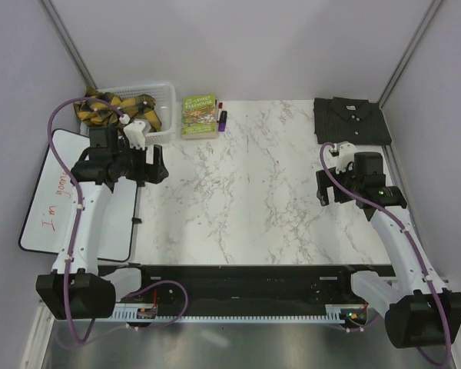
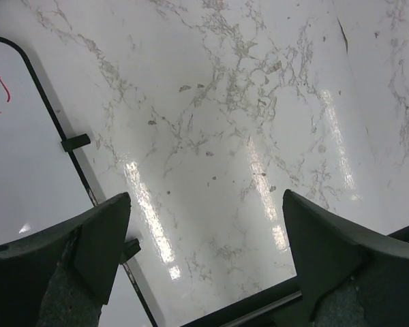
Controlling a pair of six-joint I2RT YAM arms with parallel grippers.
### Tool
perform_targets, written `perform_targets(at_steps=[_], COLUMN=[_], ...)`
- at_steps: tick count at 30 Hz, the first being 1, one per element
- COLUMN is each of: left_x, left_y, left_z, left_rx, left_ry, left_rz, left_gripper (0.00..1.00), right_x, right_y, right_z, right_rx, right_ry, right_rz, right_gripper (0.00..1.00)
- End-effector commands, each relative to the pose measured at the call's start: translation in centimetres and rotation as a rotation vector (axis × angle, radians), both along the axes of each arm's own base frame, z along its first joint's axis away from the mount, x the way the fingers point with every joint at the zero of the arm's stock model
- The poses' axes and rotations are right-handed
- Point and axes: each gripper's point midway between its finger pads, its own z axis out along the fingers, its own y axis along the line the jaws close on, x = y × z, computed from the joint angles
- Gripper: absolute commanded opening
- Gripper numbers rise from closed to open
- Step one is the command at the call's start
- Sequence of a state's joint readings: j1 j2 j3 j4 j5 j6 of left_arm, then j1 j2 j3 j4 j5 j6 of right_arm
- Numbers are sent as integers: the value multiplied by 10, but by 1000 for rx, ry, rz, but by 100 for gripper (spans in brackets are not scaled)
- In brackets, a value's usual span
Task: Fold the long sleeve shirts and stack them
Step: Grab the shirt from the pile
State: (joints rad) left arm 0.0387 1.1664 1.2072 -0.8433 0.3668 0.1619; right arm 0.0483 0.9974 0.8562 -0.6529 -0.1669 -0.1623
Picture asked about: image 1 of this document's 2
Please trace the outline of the yellow plaid long sleeve shirt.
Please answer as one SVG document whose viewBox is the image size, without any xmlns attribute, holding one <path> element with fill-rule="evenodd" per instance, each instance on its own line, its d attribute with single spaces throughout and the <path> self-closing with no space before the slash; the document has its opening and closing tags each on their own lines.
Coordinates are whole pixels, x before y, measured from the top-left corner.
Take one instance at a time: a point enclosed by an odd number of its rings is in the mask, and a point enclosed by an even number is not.
<svg viewBox="0 0 461 369">
<path fill-rule="evenodd" d="M 129 117 L 129 122 L 133 120 L 145 120 L 150 125 L 149 132 L 159 132 L 162 123 L 154 110 L 156 100 L 150 95 L 135 95 L 131 98 L 122 98 L 112 92 L 100 92 L 90 86 L 86 88 L 85 96 L 97 98 L 115 106 L 124 115 Z M 74 103 L 74 110 L 78 118 L 83 121 L 88 128 L 104 127 L 111 124 L 120 125 L 119 116 L 107 105 L 98 101 L 83 101 Z"/>
</svg>

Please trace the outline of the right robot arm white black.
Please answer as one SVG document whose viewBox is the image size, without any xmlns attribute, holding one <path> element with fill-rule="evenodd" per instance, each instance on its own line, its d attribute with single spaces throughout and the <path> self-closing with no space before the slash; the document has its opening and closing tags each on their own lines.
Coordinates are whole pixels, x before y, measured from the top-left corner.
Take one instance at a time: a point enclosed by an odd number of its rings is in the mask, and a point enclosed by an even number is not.
<svg viewBox="0 0 461 369">
<path fill-rule="evenodd" d="M 391 286 L 376 272 L 359 271 L 337 282 L 338 297 L 364 299 L 384 319 L 397 348 L 452 346 L 461 325 L 461 293 L 452 292 L 431 265 L 403 193 L 386 183 L 383 156 L 349 142 L 326 143 L 320 153 L 326 152 L 337 164 L 316 173 L 318 200 L 323 206 L 354 201 L 383 242 L 397 279 Z"/>
</svg>

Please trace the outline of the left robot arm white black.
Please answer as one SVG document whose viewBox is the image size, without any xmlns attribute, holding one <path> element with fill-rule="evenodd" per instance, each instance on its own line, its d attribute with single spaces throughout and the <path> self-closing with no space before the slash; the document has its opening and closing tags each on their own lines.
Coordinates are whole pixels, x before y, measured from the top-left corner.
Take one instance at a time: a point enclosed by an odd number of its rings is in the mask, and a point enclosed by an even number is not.
<svg viewBox="0 0 461 369">
<path fill-rule="evenodd" d="M 107 318 L 122 298 L 129 295 L 136 302 L 145 302 L 153 294 L 154 285 L 137 268 L 122 268 L 104 277 L 98 273 L 102 223 L 116 184 L 125 179 L 138 187 L 158 185 L 169 175 L 162 146 L 154 145 L 148 162 L 144 143 L 138 125 L 93 128 L 77 161 L 62 167 L 74 186 L 70 236 L 51 272 L 38 276 L 35 284 L 40 298 L 59 320 Z"/>
</svg>

